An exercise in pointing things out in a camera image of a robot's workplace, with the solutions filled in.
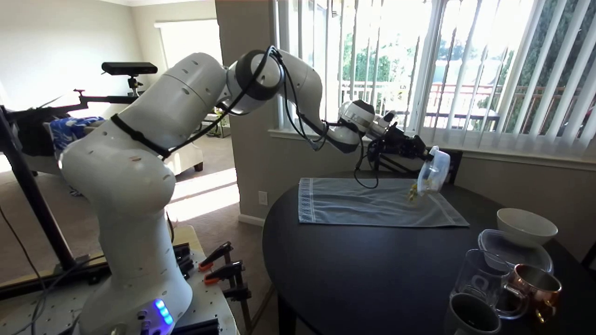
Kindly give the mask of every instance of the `balcony railing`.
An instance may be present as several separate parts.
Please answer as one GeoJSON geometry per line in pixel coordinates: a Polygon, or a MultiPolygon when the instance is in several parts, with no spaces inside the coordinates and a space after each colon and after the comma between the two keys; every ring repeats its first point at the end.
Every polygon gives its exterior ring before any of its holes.
{"type": "MultiPolygon", "coordinates": [[[[533,109],[541,103],[544,87],[537,87],[531,103],[530,113],[526,113],[526,118],[518,118],[520,107],[524,103],[524,98],[528,94],[528,87],[518,87],[515,92],[515,98],[511,101],[509,116],[502,118],[498,113],[502,87],[496,85],[461,85],[457,88],[455,83],[448,83],[446,87],[442,83],[431,85],[429,103],[425,107],[425,128],[464,128],[464,129],[489,129],[496,131],[500,122],[505,122],[503,131],[530,131],[533,122],[533,109]]],[[[554,96],[554,103],[550,107],[550,116],[554,116],[557,103],[565,92],[565,87],[559,87],[554,96]]],[[[410,116],[410,90],[405,83],[395,81],[379,81],[373,88],[371,81],[343,81],[341,83],[341,100],[354,100],[362,98],[375,105],[377,113],[386,114],[390,111],[397,113],[397,126],[403,128],[408,122],[410,116]]]]}

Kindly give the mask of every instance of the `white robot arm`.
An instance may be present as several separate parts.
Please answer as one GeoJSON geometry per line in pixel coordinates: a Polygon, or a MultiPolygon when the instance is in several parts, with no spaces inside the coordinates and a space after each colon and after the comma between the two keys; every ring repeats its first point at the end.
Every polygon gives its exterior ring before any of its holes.
{"type": "Polygon", "coordinates": [[[164,221],[176,176],[163,157],[204,133],[200,124],[215,105],[248,113],[282,90],[304,122],[345,152],[362,135],[386,131],[366,101],[345,103],[338,124],[321,120],[319,74],[302,59],[269,47],[243,55],[228,70],[207,53],[192,53],[125,111],[68,146],[62,172],[96,208],[112,269],[84,304],[77,332],[172,332],[192,301],[192,288],[178,267],[164,221]]]}

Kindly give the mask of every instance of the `black cable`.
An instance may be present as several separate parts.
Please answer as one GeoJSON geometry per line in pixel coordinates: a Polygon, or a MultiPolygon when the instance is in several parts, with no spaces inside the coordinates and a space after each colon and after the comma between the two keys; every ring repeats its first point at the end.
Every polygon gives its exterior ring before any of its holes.
{"type": "MultiPolygon", "coordinates": [[[[42,278],[42,273],[38,271],[38,267],[36,267],[30,252],[27,250],[27,247],[25,247],[23,239],[19,237],[14,222],[6,217],[6,213],[4,213],[2,208],[0,208],[0,215],[2,215],[2,219],[6,221],[6,224],[10,226],[10,230],[14,232],[19,247],[23,248],[23,254],[25,254],[27,262],[32,265],[32,269],[34,269],[34,273],[36,273],[36,276],[38,276],[38,280],[40,280],[40,284],[42,284],[42,289],[47,289],[45,280],[42,278]]],[[[25,327],[17,329],[14,335],[23,332],[27,327],[30,327],[30,323],[27,323],[25,327]]]]}
{"type": "Polygon", "coordinates": [[[53,280],[51,286],[47,286],[42,293],[40,293],[40,299],[36,302],[36,308],[34,308],[34,314],[32,314],[32,319],[23,327],[19,329],[17,332],[25,330],[27,327],[32,327],[32,335],[36,335],[36,321],[38,317],[43,314],[43,308],[45,308],[45,302],[51,295],[51,291],[60,284],[60,280],[68,278],[70,275],[73,275],[77,269],[81,269],[83,265],[97,260],[97,258],[103,258],[105,254],[99,254],[99,256],[92,256],[92,258],[84,258],[81,262],[77,262],[73,267],[70,267],[68,271],[64,271],[60,276],[56,276],[53,280]]]}
{"type": "Polygon", "coordinates": [[[293,124],[293,128],[295,128],[295,131],[300,135],[300,137],[304,137],[312,146],[313,146],[313,150],[321,150],[323,146],[325,146],[325,142],[327,142],[327,137],[325,135],[319,135],[315,141],[306,133],[306,128],[304,128],[304,113],[300,111],[300,101],[299,101],[299,94],[297,94],[297,85],[295,85],[295,79],[293,79],[293,74],[287,70],[287,66],[286,66],[286,62],[282,61],[282,57],[280,57],[280,64],[282,64],[282,68],[284,68],[284,74],[286,74],[286,81],[284,81],[284,103],[286,103],[286,114],[287,114],[287,118],[289,118],[289,122],[293,124]],[[293,120],[293,116],[291,116],[291,109],[289,109],[289,101],[287,101],[287,98],[289,98],[289,94],[287,94],[287,85],[291,85],[291,88],[293,88],[293,96],[295,96],[295,103],[297,103],[297,114],[299,114],[299,126],[297,126],[297,122],[293,120]]]}
{"type": "Polygon", "coordinates": [[[267,59],[269,59],[276,49],[278,49],[278,47],[276,47],[274,44],[271,44],[271,46],[267,47],[265,55],[263,55],[261,61],[259,61],[259,66],[258,66],[256,74],[250,77],[248,85],[243,87],[241,94],[239,94],[230,105],[219,103],[219,107],[222,107],[222,114],[220,114],[217,120],[213,120],[209,126],[205,126],[205,128],[202,128],[200,131],[196,131],[196,133],[192,133],[191,137],[187,137],[187,141],[172,146],[172,148],[168,150],[168,155],[170,155],[172,152],[179,150],[181,146],[189,144],[191,141],[194,141],[194,139],[198,139],[198,137],[204,137],[207,131],[211,131],[211,129],[213,129],[224,116],[228,116],[230,113],[233,113],[233,114],[246,114],[246,113],[237,113],[237,111],[233,111],[233,107],[241,101],[241,98],[248,92],[248,88],[258,81],[258,77],[261,75],[261,72],[263,72],[263,68],[265,68],[265,64],[267,64],[267,59]]]}

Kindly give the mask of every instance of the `towel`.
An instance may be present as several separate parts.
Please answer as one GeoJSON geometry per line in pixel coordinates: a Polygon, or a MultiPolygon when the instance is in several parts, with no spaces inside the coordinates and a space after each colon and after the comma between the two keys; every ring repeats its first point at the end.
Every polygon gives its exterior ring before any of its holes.
{"type": "Polygon", "coordinates": [[[308,224],[470,226],[442,193],[408,198],[414,178],[300,178],[299,219],[308,224]]]}

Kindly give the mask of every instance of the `black table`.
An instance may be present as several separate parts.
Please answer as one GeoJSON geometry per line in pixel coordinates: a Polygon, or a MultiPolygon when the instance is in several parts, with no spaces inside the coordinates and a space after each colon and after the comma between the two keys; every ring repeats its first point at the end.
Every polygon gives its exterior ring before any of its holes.
{"type": "MultiPolygon", "coordinates": [[[[297,315],[325,335],[444,332],[464,252],[483,228],[496,226],[500,208],[455,185],[444,195],[470,228],[302,224],[299,185],[282,195],[263,234],[280,293],[280,332],[293,332],[297,315]]],[[[596,280],[559,241],[546,248],[565,286],[559,314],[548,325],[503,321],[502,332],[596,332],[596,280]]]]}

